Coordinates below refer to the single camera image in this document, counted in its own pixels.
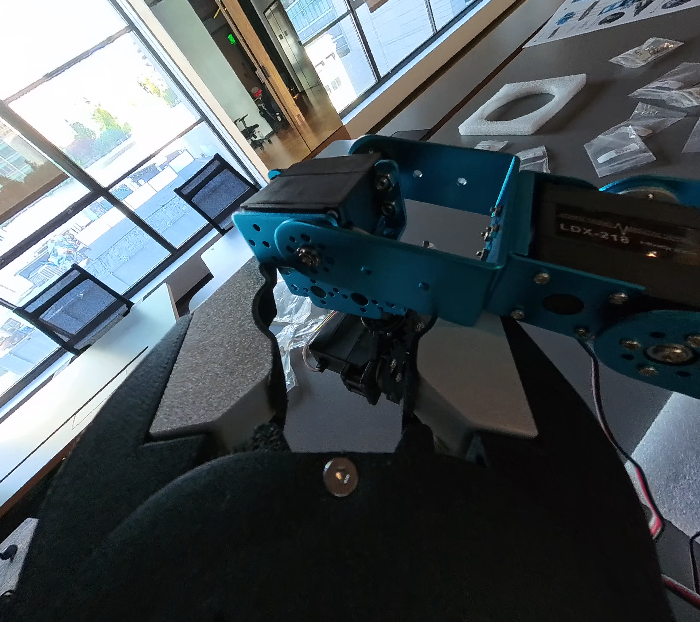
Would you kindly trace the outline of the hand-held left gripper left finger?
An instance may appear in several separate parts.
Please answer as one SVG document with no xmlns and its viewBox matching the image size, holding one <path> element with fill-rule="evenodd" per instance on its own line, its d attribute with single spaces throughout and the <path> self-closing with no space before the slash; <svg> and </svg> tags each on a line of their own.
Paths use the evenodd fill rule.
<svg viewBox="0 0 700 622">
<path fill-rule="evenodd" d="M 237 450 L 257 432 L 284 434 L 288 409 L 274 264 L 248 260 L 190 315 L 151 424 L 154 439 L 205 434 Z"/>
</svg>

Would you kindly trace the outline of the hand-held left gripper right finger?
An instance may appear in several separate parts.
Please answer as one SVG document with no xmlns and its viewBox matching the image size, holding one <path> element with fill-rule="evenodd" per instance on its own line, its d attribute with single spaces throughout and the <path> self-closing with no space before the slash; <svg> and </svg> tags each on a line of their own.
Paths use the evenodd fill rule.
<svg viewBox="0 0 700 622">
<path fill-rule="evenodd" d="M 537 447 L 538 427 L 500 317 L 437 319 L 419 340 L 415 416 L 438 455 L 473 462 Z"/>
</svg>

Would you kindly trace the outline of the blue toy robot arm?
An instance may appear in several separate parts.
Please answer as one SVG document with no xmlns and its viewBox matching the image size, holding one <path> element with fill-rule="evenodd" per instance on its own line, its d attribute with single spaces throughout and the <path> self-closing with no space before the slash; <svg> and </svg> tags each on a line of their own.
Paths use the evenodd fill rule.
<svg viewBox="0 0 700 622">
<path fill-rule="evenodd" d="M 490 312 L 699 398 L 698 181 L 597 189 L 509 154 L 364 136 L 272 176 L 233 220 L 321 308 L 465 327 Z"/>
</svg>

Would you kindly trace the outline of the crumpled clear plastic wrap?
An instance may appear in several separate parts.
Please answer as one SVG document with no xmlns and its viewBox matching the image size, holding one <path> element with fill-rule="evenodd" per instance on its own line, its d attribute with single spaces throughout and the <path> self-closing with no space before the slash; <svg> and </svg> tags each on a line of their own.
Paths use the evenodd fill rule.
<svg viewBox="0 0 700 622">
<path fill-rule="evenodd" d="M 276 317 L 272 322 L 272 331 L 281 354 L 285 374 L 286 389 L 292 390 L 297 385 L 292 366 L 296 350 L 304 365 L 312 372 L 318 372 L 318 364 L 310 364 L 312 341 L 328 323 L 334 312 L 315 306 L 306 296 L 291 293 L 282 277 L 278 278 L 274 289 Z"/>
</svg>

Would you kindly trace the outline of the white table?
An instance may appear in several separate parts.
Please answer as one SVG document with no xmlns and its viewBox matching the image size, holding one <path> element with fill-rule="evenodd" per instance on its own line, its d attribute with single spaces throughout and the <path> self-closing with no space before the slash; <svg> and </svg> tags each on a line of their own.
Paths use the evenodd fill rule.
<svg viewBox="0 0 700 622">
<path fill-rule="evenodd" d="M 224 259 L 230 265 L 228 277 L 220 278 L 224 284 L 254 256 L 236 230 L 219 244 L 232 244 L 230 254 Z M 102 404 L 130 374 L 144 365 L 156 344 L 175 324 L 174 301 L 164 284 L 31 397 L 4 413 L 1 417 L 2 509 L 10 507 L 59 461 Z"/>
</svg>

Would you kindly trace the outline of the black mesh chair back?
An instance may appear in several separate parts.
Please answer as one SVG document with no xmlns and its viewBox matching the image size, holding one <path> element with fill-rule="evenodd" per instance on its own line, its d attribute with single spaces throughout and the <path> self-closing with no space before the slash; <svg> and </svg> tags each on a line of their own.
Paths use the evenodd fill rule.
<svg viewBox="0 0 700 622">
<path fill-rule="evenodd" d="M 224 235 L 234 228 L 233 214 L 259 187 L 216 153 L 174 193 Z"/>
<path fill-rule="evenodd" d="M 130 313 L 134 303 L 77 264 L 13 312 L 80 355 Z"/>
</svg>

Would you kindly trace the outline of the small black chair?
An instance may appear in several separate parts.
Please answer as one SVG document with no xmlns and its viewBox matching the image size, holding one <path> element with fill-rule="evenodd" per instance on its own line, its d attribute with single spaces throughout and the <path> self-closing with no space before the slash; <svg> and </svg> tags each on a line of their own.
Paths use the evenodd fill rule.
<svg viewBox="0 0 700 622">
<path fill-rule="evenodd" d="M 238 127 L 241 135 L 246 139 L 252 148 L 265 149 L 265 144 L 272 144 L 270 137 L 265 137 L 261 134 L 259 124 L 247 124 L 248 115 L 245 114 L 238 119 L 234 119 L 234 124 Z"/>
</svg>

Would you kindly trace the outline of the pile of clear plastic bags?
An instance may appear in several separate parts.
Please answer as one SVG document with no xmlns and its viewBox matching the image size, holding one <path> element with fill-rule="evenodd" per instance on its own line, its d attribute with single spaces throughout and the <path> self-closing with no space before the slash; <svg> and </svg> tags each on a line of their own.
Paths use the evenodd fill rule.
<svg viewBox="0 0 700 622">
<path fill-rule="evenodd" d="M 502 86 L 566 75 L 587 75 L 586 86 L 530 136 L 462 136 L 471 147 L 491 146 L 517 154 L 522 169 L 582 177 L 593 182 L 639 171 L 692 177 L 699 161 L 699 41 L 653 37 L 622 49 L 575 40 L 567 49 L 553 44 L 525 50 L 523 65 L 506 70 L 498 88 L 474 102 L 466 117 Z M 492 120 L 515 119 L 538 110 L 551 95 L 527 96 L 496 110 Z"/>
</svg>

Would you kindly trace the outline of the large framed window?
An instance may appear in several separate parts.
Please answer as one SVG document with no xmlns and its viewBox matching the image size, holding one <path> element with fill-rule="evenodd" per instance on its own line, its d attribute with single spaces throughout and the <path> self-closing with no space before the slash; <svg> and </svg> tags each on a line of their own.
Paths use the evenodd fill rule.
<svg viewBox="0 0 700 622">
<path fill-rule="evenodd" d="M 486 0 L 276 0 L 265 17 L 284 49 L 303 51 L 345 115 Z"/>
<path fill-rule="evenodd" d="M 73 264 L 126 298 L 213 230 L 174 189 L 259 187 L 119 0 L 1 0 L 1 407 L 75 355 L 13 312 Z"/>
</svg>

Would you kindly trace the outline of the wooden pillar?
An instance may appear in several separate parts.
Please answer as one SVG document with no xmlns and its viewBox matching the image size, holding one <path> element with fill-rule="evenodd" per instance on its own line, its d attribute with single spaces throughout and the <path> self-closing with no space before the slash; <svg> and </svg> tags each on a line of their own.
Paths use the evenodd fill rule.
<svg viewBox="0 0 700 622">
<path fill-rule="evenodd" d="M 244 52 L 262 74 L 262 81 L 270 90 L 285 118 L 298 131 L 304 142 L 308 143 L 308 123 L 297 107 L 258 33 L 250 24 L 244 9 L 238 0 L 215 0 L 215 2 Z"/>
</svg>

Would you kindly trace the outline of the white foam frame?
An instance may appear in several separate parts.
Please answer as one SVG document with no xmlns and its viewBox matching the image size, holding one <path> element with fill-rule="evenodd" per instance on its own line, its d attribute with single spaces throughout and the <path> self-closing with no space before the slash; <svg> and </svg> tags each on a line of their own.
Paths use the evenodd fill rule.
<svg viewBox="0 0 700 622">
<path fill-rule="evenodd" d="M 459 126 L 462 136 L 530 136 L 550 121 L 587 84 L 585 73 L 505 84 Z M 551 95 L 552 99 L 515 119 L 492 120 L 493 113 L 520 98 Z"/>
</svg>

